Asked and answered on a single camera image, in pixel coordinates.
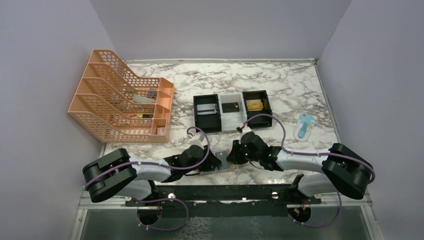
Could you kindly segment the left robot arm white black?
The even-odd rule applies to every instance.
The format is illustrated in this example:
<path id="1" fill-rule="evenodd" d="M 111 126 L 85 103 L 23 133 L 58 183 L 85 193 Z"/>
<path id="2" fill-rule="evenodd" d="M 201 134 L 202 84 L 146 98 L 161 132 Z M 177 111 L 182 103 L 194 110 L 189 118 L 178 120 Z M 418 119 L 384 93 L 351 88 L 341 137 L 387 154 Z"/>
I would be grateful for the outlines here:
<path id="1" fill-rule="evenodd" d="M 212 171 L 221 164 L 207 146 L 191 145 L 157 161 L 132 159 L 125 148 L 119 148 L 84 166 L 82 174 L 93 203 L 114 196 L 147 200 L 158 194 L 155 182 L 175 182 L 191 171 Z"/>

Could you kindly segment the brown leather card holder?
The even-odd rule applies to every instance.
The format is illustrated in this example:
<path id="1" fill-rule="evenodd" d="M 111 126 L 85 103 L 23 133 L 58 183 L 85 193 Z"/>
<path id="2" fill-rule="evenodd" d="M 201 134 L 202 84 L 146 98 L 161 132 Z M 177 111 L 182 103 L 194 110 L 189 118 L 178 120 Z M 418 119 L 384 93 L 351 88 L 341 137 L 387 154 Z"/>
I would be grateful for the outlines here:
<path id="1" fill-rule="evenodd" d="M 232 172 L 234 166 L 231 162 L 227 161 L 229 153 L 229 149 L 210 152 L 205 162 L 199 168 L 199 175 L 204 176 Z"/>

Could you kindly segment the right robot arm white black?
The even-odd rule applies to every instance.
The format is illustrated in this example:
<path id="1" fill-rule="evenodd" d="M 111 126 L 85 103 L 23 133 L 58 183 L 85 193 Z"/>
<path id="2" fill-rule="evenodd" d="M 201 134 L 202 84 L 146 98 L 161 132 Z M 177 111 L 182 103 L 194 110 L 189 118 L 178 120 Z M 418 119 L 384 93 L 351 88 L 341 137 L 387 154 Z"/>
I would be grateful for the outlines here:
<path id="1" fill-rule="evenodd" d="M 233 141 L 226 160 L 236 165 L 258 162 L 268 171 L 313 172 L 293 182 L 294 192 L 301 197 L 339 192 L 361 200 L 374 176 L 372 165 L 342 143 L 329 149 L 295 151 L 267 145 L 252 131 Z"/>

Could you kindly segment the black VIP card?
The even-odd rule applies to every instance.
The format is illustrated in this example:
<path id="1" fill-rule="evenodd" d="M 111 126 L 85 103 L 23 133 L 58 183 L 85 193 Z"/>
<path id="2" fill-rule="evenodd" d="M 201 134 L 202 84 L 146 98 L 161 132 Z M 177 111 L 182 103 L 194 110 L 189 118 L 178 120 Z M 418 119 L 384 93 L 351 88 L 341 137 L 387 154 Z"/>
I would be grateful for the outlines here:
<path id="1" fill-rule="evenodd" d="M 227 157 L 229 155 L 228 150 L 220 150 L 216 151 L 215 157 L 220 161 L 220 164 L 215 168 L 217 172 L 228 171 L 231 170 L 231 165 L 227 161 Z"/>

